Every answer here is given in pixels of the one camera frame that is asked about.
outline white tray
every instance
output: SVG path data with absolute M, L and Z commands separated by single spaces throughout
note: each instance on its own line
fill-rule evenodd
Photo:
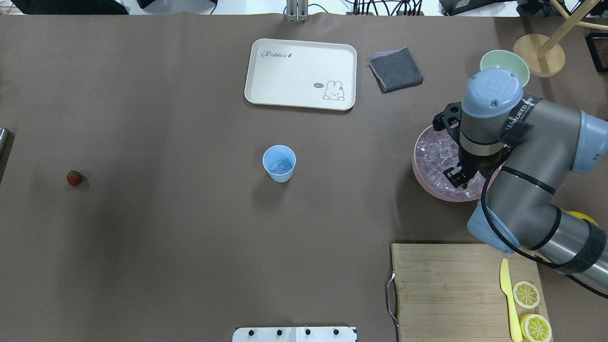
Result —
M 245 98 L 258 105 L 348 110 L 356 70 L 350 45 L 259 39 L 251 47 Z

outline gray cloth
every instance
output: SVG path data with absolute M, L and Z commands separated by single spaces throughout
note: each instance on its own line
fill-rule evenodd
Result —
M 370 67 L 384 92 L 417 86 L 424 80 L 407 47 L 374 53 Z

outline rabbit cartoon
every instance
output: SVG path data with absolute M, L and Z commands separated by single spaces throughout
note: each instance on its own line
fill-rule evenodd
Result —
M 325 100 L 344 101 L 344 89 L 342 89 L 342 82 L 327 82 L 327 88 L 325 89 L 325 95 L 323 96 L 323 98 Z

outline round wooden base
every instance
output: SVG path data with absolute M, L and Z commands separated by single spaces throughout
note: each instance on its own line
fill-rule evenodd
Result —
M 551 77 L 564 68 L 566 56 L 564 50 L 558 44 L 555 44 L 544 57 L 538 58 L 536 51 L 548 39 L 549 37 L 545 35 L 534 33 L 519 38 L 513 45 L 513 52 L 526 62 L 530 74 L 538 77 Z

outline strawberry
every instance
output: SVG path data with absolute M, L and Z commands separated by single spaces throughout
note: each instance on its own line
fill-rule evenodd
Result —
M 74 186 L 80 182 L 82 182 L 82 173 L 78 171 L 70 171 L 67 173 L 67 181 L 71 186 Z

